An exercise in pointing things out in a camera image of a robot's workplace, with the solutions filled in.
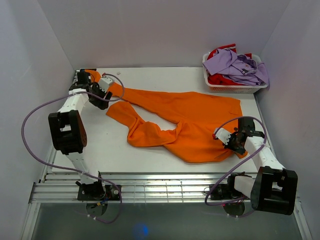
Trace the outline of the orange trousers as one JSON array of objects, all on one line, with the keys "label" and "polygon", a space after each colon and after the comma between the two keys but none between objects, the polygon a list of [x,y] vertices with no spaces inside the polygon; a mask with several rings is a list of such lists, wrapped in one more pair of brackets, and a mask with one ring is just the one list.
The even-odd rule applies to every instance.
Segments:
[{"label": "orange trousers", "polygon": [[[213,139],[221,124],[230,132],[236,126],[235,117],[243,115],[241,102],[223,97],[190,92],[147,91],[126,88],[114,83],[109,90],[122,101],[112,104],[106,115],[128,127],[127,142],[136,148],[165,147],[187,163],[222,162],[234,153]],[[133,106],[156,114],[176,125],[162,130],[156,123],[145,121]]]}]

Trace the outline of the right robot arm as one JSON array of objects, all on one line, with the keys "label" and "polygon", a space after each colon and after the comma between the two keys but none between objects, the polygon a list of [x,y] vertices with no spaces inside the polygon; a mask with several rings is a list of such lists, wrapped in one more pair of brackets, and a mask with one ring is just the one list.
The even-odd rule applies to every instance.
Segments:
[{"label": "right robot arm", "polygon": [[226,149],[242,156],[250,154],[257,169],[255,178],[245,173],[232,173],[227,178],[226,194],[237,199],[240,195],[250,199],[256,211],[291,215],[294,211],[298,175],[286,169],[267,146],[266,134],[256,130],[251,117],[237,120],[231,133],[221,128],[215,134]]}]

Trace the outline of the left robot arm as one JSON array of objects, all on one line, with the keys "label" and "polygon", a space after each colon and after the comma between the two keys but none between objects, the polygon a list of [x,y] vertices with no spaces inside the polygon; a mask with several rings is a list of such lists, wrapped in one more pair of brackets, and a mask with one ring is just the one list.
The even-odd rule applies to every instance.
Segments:
[{"label": "left robot arm", "polygon": [[88,138],[81,112],[87,102],[100,110],[106,110],[112,92],[108,91],[114,83],[109,77],[102,77],[96,69],[81,69],[76,74],[76,80],[69,88],[70,97],[58,110],[49,114],[48,123],[54,148],[65,155],[79,170],[80,181],[78,199],[100,200],[106,195],[106,187],[101,180],[87,176],[101,177],[93,160],[84,158],[84,149]]}]

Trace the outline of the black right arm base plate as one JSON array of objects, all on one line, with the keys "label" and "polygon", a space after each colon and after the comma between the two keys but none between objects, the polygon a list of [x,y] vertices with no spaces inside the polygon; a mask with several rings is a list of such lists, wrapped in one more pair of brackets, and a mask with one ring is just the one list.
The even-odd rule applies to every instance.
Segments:
[{"label": "black right arm base plate", "polygon": [[219,184],[210,194],[211,200],[232,200],[244,197],[240,191],[235,190],[233,187],[229,187],[228,184]]}]

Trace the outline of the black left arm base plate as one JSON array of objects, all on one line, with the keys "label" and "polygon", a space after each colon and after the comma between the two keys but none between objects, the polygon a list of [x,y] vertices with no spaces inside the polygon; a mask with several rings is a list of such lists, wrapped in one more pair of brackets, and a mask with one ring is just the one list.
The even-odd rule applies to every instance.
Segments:
[{"label": "black left arm base plate", "polygon": [[119,201],[120,190],[122,186],[117,185],[94,185],[82,184],[79,186],[77,200],[78,201]]}]

